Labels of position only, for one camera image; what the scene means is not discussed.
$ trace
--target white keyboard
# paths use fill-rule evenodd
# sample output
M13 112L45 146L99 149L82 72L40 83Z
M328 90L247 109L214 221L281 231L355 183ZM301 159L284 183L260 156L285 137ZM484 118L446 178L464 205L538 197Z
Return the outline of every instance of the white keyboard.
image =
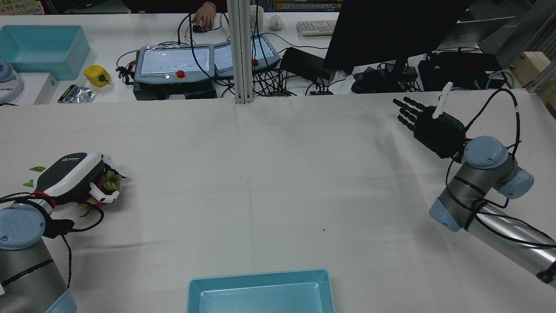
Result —
M326 21L299 21L297 22L297 32L303 37L311 36L331 36L336 27L336 20Z

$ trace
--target black monitor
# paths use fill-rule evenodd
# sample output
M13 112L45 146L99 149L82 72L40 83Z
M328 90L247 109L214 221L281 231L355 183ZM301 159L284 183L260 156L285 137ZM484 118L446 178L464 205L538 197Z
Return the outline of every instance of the black monitor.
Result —
M369 77L360 78L369 86L360 87L402 91L398 81L408 58L435 50L472 1L344 0L323 67L351 73L355 66L395 61L382 72L366 71Z

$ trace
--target plastic bag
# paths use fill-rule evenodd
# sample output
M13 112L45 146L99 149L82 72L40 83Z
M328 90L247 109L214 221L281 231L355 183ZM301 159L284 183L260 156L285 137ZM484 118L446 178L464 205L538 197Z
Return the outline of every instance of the plastic bag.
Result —
M71 85L58 99L59 103L87 103L95 97L95 92L80 84Z

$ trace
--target white table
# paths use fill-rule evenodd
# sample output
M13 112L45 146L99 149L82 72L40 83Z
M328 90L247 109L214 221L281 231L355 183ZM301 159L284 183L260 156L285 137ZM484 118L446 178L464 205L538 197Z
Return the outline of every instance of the white table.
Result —
M279 32L269 31L267 22L272 15L281 16L284 29ZM330 36L306 38L297 34L297 21L319 19L336 19L337 12L323 13L265 13L264 27L261 32L272 32L280 35L296 46L328 47ZM156 45L164 41L177 40L177 28L185 14L98 14L98 15L55 15L55 16L3 16L0 19L0 27L4 25L81 25L91 46L91 50L83 63L81 72L92 64L103 66L112 77L112 82L102 88L92 86L83 75L74 81L59 81L58 88L52 98L56 102L59 96L71 84L84 84L95 90L97 96L95 102L118 102L135 100L132 86L124 85L118 79L116 72L116 60L124 53L140 49L143 46ZM222 18L221 29L207 33L194 33L193 40L196 43L219 43L226 41L230 35L226 20ZM216 17L216 27L220 23L220 15ZM182 36L189 36L188 21L181 28ZM276 36L268 35L269 40L277 51L289 47L286 42ZM314 48L301 48L309 53L324 57L326 50ZM120 65L125 66L135 59L131 53L123 57ZM331 91L335 94L350 93L353 78L348 77L345 82L334 84ZM309 81L290 79L288 87L298 95L304 94L310 85ZM218 96L224 91L224 87L217 86Z
M517 158L535 185L505 212L555 235L556 121L514 92ZM491 93L453 92L446 111L467 123ZM438 93L411 96L432 104ZM80 313L185 312L193 278L310 268L329 270L336 312L553 312L551 287L428 216L448 162L396 120L395 97L1 107L0 190L28 191L28 168L83 150L111 154L128 176L105 221L68 236ZM468 133L479 135L512 142L509 96ZM53 217L96 220L83 212ZM65 276L65 245L45 241Z

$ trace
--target green cable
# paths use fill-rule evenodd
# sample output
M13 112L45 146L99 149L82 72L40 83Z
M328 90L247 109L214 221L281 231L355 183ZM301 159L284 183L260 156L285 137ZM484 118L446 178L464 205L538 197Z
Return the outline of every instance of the green cable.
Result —
M510 73L506 70L501 70L501 71L494 72L494 73L490 74L490 76L488 77L488 81L486 81L485 89L488 89L488 85L490 85L490 81L492 80L492 77L496 74L499 74L499 73L505 73L505 74L508 74L508 76L510 76L510 78L512 79L512 89L513 89L515 87L514 76L512 75L512 73Z

